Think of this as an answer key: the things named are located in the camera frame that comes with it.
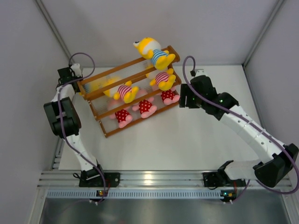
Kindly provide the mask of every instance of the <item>white panel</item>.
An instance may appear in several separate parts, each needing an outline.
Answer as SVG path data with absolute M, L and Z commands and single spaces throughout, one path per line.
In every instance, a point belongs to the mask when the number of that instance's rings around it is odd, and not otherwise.
M 285 3 L 248 64 L 247 74 L 265 127 L 285 144 L 299 147 L 298 12 L 299 1 Z M 296 179 L 293 172 L 293 184 Z
M 198 68 L 205 69 L 218 92 L 232 94 L 248 115 L 258 120 L 242 66 Z M 182 78 L 182 67 L 174 69 Z M 76 95 L 74 106 L 82 123 L 83 143 L 107 170 L 209 170 L 228 160 L 257 159 L 234 131 L 201 109 L 177 106 L 106 139 L 88 102 Z M 59 169 L 80 169 L 66 145 Z
M 22 224 L 54 154 L 43 104 L 67 60 L 32 0 L 1 0 L 0 11 L 0 223 Z
M 146 36 L 200 64 L 241 64 L 275 0 L 43 0 L 71 53 L 98 66 L 139 57 Z

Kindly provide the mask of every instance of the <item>white table surface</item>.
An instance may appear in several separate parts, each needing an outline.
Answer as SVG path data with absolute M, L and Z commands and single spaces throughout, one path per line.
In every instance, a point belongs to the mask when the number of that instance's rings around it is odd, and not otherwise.
M 98 68 L 95 74 L 107 69 Z M 182 67 L 174 66 L 174 69 L 185 83 Z M 191 69 L 191 66 L 186 68 L 189 78 Z M 204 69 L 217 92 L 230 93 L 259 123 L 240 65 L 197 66 L 197 69 Z M 84 75 L 89 72 L 90 69 L 84 69 Z M 81 96 L 75 96 L 74 106 L 82 123 L 83 143 L 104 170 L 210 170 L 228 160 L 257 159 L 254 151 L 229 127 L 202 109 L 177 106 L 106 139 Z M 59 169 L 80 169 L 77 158 L 66 144 Z

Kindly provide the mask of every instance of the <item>plush toy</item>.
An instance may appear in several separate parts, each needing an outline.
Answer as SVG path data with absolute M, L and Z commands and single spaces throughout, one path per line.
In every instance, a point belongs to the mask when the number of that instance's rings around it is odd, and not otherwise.
M 152 86 L 153 91 L 158 89 L 157 85 Z M 172 87 L 170 90 L 163 91 L 161 93 L 158 93 L 158 95 L 161 96 L 161 99 L 165 105 L 174 104 L 179 101 L 179 95 L 175 95 L 174 91 L 176 90 L 176 87 Z
M 173 72 L 173 69 L 168 69 L 162 72 L 157 72 L 156 70 L 147 73 L 146 77 L 151 80 L 151 82 L 149 83 L 151 86 L 157 85 L 160 90 L 167 91 L 172 88 L 172 85 L 176 81 L 176 76 L 173 74 Z
M 112 83 L 117 82 L 120 78 L 110 78 L 106 82 L 102 83 L 102 87 L 108 86 Z M 131 103 L 139 90 L 138 86 L 131 87 L 132 82 L 128 81 L 124 85 L 118 85 L 109 90 L 104 91 L 104 94 L 108 97 L 113 97 L 113 99 L 121 99 L 126 104 Z
M 161 45 L 153 38 L 146 37 L 141 41 L 136 41 L 134 46 L 145 59 L 149 59 L 158 70 L 164 70 L 176 57 L 169 54 L 169 51 L 161 50 Z
M 109 101 L 107 107 L 108 107 L 108 110 L 112 110 L 112 109 L 115 109 L 116 107 L 119 107 L 121 105 L 123 105 L 123 102 L 121 100 L 112 99 L 112 100 Z M 122 109 L 120 111 L 117 111 L 114 114 L 111 114 L 109 116 L 109 118 L 110 119 L 115 119 L 116 118 L 117 121 L 118 121 L 118 127 L 123 128 L 133 120 L 133 117 L 128 112 L 128 109 L 129 109 L 129 107 L 127 107 L 125 109 Z
M 138 97 L 142 97 L 148 94 L 146 90 L 140 90 L 138 92 Z M 157 110 L 157 106 L 153 105 L 152 102 L 154 101 L 153 97 L 150 97 L 149 99 L 144 99 L 140 101 L 138 104 L 135 104 L 132 107 L 133 111 L 138 111 L 140 112 L 140 116 L 142 118 L 148 118 L 150 115 L 152 115 L 154 112 Z

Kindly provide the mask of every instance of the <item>gray wall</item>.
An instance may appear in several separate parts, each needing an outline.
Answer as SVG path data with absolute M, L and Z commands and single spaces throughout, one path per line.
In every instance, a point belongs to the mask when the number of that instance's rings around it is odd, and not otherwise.
M 146 36 L 172 45 L 181 63 L 241 64 L 276 0 L 43 0 L 71 53 L 89 52 L 99 66 L 140 55 Z M 82 58 L 81 62 L 90 65 Z
M 67 60 L 32 0 L 1 0 L 0 30 L 0 223 L 21 224 L 54 153 L 43 104 Z
M 299 1 L 288 0 L 247 66 L 247 75 L 265 127 L 283 142 L 297 146 L 298 64 Z M 291 177 L 296 184 L 294 172 Z

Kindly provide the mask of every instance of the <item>pink toy foot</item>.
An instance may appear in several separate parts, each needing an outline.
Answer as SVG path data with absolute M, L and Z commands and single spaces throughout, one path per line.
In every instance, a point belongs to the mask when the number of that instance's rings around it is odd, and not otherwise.
M 165 105 L 170 105 L 170 104 L 172 104 L 172 100 L 171 100 L 170 98 L 166 98 L 166 99 L 163 101 L 163 103 L 164 103 Z
M 178 102 L 179 101 L 179 95 L 175 95 L 174 97 L 173 97 L 173 99 L 172 99 L 172 103 L 174 104 L 174 103 L 176 103 L 176 102 Z
M 148 101 L 152 103 L 152 102 L 154 102 L 154 99 L 155 99 L 155 98 L 150 97 L 150 98 L 148 98 Z
M 157 110 L 157 106 L 153 105 L 153 106 L 151 106 L 151 108 L 149 109 L 149 111 L 143 112 L 141 114 L 141 117 L 142 118 L 148 118 L 150 115 L 152 115 L 154 112 L 156 112 L 156 110 Z
M 138 111 L 139 110 L 139 105 L 137 104 L 137 105 L 132 106 L 132 110 L 133 111 Z
M 132 115 L 126 116 L 126 122 L 130 123 L 133 120 Z
M 126 116 L 126 120 L 121 121 L 118 124 L 119 128 L 124 128 L 125 126 L 127 126 L 127 124 L 129 124 L 131 121 L 133 120 L 133 117 L 131 115 Z

